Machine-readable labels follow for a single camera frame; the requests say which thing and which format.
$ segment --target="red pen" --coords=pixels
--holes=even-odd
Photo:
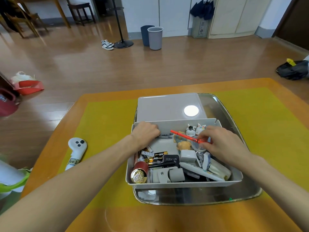
[[[202,140],[202,139],[195,139],[195,138],[192,138],[192,137],[190,137],[190,136],[184,135],[184,134],[179,133],[179,132],[176,132],[176,131],[174,131],[174,130],[171,130],[171,133],[174,133],[174,134],[176,134],[176,135],[178,135],[178,136],[181,136],[181,137],[183,137],[183,138],[189,139],[189,140],[194,141],[194,142],[197,142],[197,143],[207,142],[207,141],[204,141],[204,140]]]

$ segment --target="yellow table mat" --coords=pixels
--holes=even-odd
[[[267,88],[214,94],[233,117],[249,149],[308,191],[309,131],[281,101]],[[83,160],[129,134],[136,107],[137,99],[88,103],[75,132],[75,137],[88,144]],[[58,173],[64,171],[70,154],[68,148]],[[134,198],[125,175],[126,162],[87,208],[143,206]]]

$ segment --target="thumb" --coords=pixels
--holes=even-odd
[[[210,153],[212,152],[214,146],[209,143],[209,142],[203,142],[203,143],[200,143],[200,146],[206,150],[208,150]]]

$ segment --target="person's left hand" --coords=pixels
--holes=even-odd
[[[160,135],[157,125],[142,121],[130,134],[138,146],[138,150],[144,149],[154,138]]]

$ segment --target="dark wooden stool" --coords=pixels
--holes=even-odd
[[[89,22],[94,22],[95,23],[95,17],[93,16],[93,13],[92,13],[92,10],[91,10],[91,6],[90,6],[89,2],[78,3],[78,4],[71,4],[69,0],[67,0],[67,2],[68,2],[68,7],[69,7],[69,9],[71,11],[71,14],[72,14],[72,17],[73,17],[75,23],[81,23],[83,26],[85,26],[83,21],[87,21],[88,23]],[[92,19],[88,18],[87,14],[86,14],[86,11],[85,11],[85,8],[89,8]],[[83,12],[84,12],[84,15],[85,15],[85,19],[83,19],[82,16],[80,15],[79,9],[83,9]],[[73,10],[77,11],[79,20],[76,19],[76,16],[75,16]]]

